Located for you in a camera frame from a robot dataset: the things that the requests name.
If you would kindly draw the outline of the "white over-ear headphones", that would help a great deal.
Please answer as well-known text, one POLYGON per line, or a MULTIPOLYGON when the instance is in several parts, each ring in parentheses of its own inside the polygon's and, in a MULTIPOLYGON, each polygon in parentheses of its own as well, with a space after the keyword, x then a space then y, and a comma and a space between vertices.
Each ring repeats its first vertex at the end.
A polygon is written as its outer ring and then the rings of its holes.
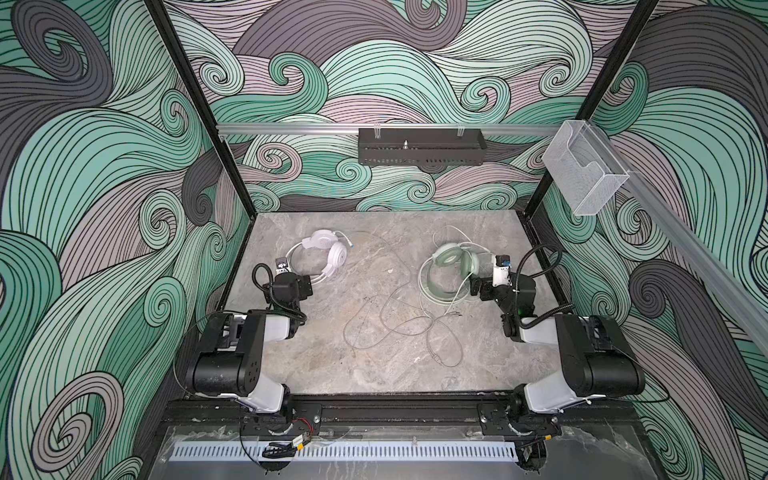
POLYGON ((321 250, 326 253, 326 264, 319 274, 310 275, 310 283, 318 285, 329 280, 340 270, 348 258, 349 250, 354 247, 351 239, 342 231, 320 229, 314 231, 309 237, 293 245, 285 255, 285 266, 289 272, 294 273, 292 266, 293 254, 299 249, 321 250))

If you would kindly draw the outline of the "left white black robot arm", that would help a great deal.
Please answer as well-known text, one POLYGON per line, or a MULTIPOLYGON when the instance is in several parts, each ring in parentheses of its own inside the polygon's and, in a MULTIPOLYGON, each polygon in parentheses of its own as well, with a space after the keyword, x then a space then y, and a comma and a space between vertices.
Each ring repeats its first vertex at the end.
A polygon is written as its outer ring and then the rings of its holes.
POLYGON ((258 414, 276 414, 286 404, 289 388, 262 372, 264 347, 293 338, 306 322, 300 303, 312 296, 310 277, 293 272, 270 274, 257 288, 266 309, 244 314, 218 312, 203 330, 187 368, 187 389, 205 398, 238 402, 258 414))

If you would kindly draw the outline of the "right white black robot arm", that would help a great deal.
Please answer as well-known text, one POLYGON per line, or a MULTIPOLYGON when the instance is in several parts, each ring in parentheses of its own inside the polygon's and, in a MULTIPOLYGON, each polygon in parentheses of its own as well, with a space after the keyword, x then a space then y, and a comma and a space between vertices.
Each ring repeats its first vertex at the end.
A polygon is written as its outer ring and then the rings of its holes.
POLYGON ((554 347, 559 367, 554 373, 515 389, 511 409, 516 416, 546 415, 592 400, 638 395, 646 378, 617 322, 554 308, 534 313, 535 281, 525 274, 503 280, 469 277, 470 294, 496 304, 505 336, 518 343, 554 347))

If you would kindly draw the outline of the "green over-ear headphones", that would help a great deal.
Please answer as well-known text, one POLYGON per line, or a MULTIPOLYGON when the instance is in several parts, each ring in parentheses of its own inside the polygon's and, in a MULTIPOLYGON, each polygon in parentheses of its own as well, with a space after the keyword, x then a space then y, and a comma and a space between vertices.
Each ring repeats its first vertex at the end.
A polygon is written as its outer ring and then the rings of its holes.
POLYGON ((437 305, 450 306, 470 294, 470 280, 480 270, 479 254, 471 251, 471 242, 446 243, 439 246, 420 266, 417 282, 421 294, 437 305), (459 274, 459 284, 454 290, 444 290, 435 283, 432 273, 453 269, 459 274))

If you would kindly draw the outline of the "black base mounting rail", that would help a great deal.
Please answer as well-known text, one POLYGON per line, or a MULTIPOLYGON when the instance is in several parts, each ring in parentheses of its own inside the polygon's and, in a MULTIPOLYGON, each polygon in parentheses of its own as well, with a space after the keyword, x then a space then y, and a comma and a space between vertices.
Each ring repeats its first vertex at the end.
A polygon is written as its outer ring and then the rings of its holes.
POLYGON ((511 391, 292 395, 274 414, 257 414, 233 400, 173 401, 161 417, 163 427, 231 426, 247 435, 307 432, 329 437, 354 427, 477 428, 485 436, 555 436, 566 427, 615 427, 638 421, 623 403, 595 401, 550 414, 528 413, 511 391))

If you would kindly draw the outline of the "clear plastic wall bin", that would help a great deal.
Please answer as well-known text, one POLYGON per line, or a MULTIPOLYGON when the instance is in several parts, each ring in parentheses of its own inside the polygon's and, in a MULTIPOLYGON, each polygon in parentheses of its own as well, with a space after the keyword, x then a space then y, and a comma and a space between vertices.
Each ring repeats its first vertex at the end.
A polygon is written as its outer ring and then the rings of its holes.
POLYGON ((542 160, 574 216, 596 216, 629 179, 608 136, 585 120, 565 121, 542 160))

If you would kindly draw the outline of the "black perforated wall tray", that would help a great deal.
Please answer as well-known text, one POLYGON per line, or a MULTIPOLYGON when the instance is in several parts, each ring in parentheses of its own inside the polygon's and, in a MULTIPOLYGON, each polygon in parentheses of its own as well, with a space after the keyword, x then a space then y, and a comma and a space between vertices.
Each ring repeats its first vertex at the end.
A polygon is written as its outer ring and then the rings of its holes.
POLYGON ((361 128, 358 160, 366 166, 415 166, 437 172, 449 166, 478 166, 488 145, 480 129, 361 128))

